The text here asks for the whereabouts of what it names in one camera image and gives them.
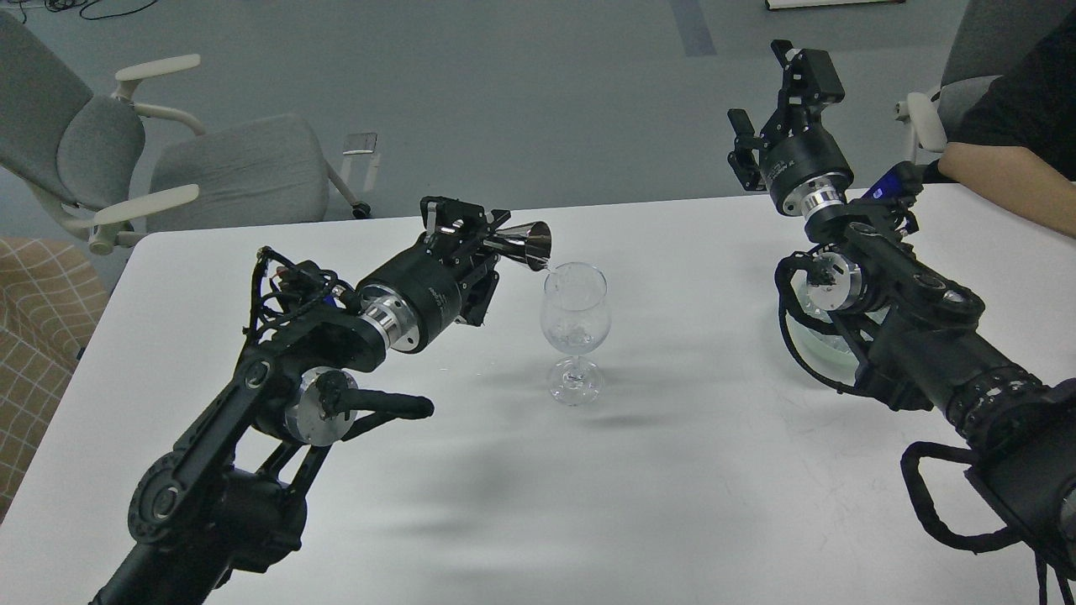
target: chair backrest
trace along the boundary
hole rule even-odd
[[[969,0],[942,73],[938,116],[946,133],[1073,9],[1076,0]]]
[[[127,198],[145,144],[133,109],[95,96],[8,11],[0,11],[0,165],[91,209]]]

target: plaid fabric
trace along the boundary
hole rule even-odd
[[[107,302],[74,247],[0,238],[0,521]]]

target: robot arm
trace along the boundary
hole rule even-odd
[[[843,89],[825,52],[774,43],[784,82],[761,136],[742,110],[728,112],[736,132],[728,160],[744,187],[768,189],[778,212],[802,215],[817,244],[784,258],[776,272],[790,352],[840,392],[894,410],[936,407],[966,440],[968,450],[914,444],[902,460],[916,512],[932,536],[976,552],[1022,540],[1044,568],[1076,579],[1076,379],[1051,389],[1005,357],[976,334],[982,300],[916,258],[904,241],[918,230],[910,211],[922,191],[916,167],[898,164],[863,198],[846,199],[852,174],[820,122]],[[797,271],[806,272],[807,294],[832,325],[799,307],[791,285]],[[867,315],[882,309],[880,322]],[[841,336],[859,362],[855,383],[815,372],[795,351],[785,314]],[[1006,527],[982,536],[950,532],[919,475],[922,458],[968,465],[965,476]]]
[[[201,603],[233,569],[265,573],[299,549],[306,495],[334,442],[433,413],[425,397],[360,390],[341,369],[372,371],[391,348],[417,353],[453,321],[481,325],[500,256],[538,270],[551,238],[544,223],[498,230],[507,211],[448,198],[422,209],[419,241],[355,287],[313,262],[259,252],[232,379],[139,482],[128,510],[138,544],[94,603]],[[254,473],[235,464],[250,427],[280,440]]]

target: person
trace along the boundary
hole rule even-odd
[[[1076,238],[1076,10],[991,83],[949,138],[937,169]]]

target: office chair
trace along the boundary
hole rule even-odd
[[[895,119],[906,124],[905,157],[915,163],[920,149],[945,151],[949,135],[990,83],[1014,68],[1074,6],[1073,0],[969,0],[940,86],[930,95],[911,93],[896,104]]]
[[[104,96],[6,11],[0,11],[0,166],[22,178],[49,216],[95,254],[133,245],[153,231],[321,221],[327,181],[356,217],[369,214],[298,116],[206,133],[186,112],[132,100],[143,80],[197,67],[198,55],[123,69],[116,90]],[[145,143],[142,116],[176,121],[195,137],[167,147],[150,193],[128,199]],[[145,233],[136,233],[130,221],[143,216]]]

